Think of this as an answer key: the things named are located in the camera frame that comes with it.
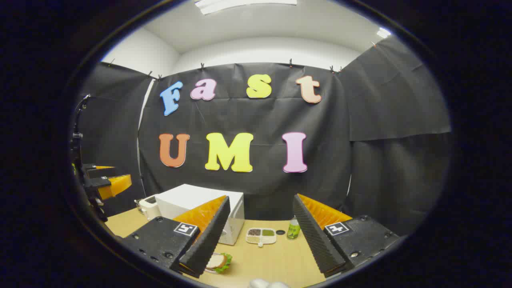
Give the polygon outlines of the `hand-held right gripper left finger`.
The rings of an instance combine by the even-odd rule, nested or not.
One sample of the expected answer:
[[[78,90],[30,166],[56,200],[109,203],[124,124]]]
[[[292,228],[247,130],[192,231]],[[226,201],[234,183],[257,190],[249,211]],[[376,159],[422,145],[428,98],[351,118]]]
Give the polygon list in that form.
[[[156,266],[199,278],[214,253],[229,214],[229,197],[223,195],[172,219],[155,217],[121,242]]]

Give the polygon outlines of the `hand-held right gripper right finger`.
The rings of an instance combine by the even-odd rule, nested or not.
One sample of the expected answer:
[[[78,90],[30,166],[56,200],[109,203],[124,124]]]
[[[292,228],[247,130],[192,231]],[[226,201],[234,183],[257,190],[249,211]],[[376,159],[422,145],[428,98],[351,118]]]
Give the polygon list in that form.
[[[326,278],[366,264],[401,239],[367,215],[351,217],[302,194],[293,213],[318,268]]]

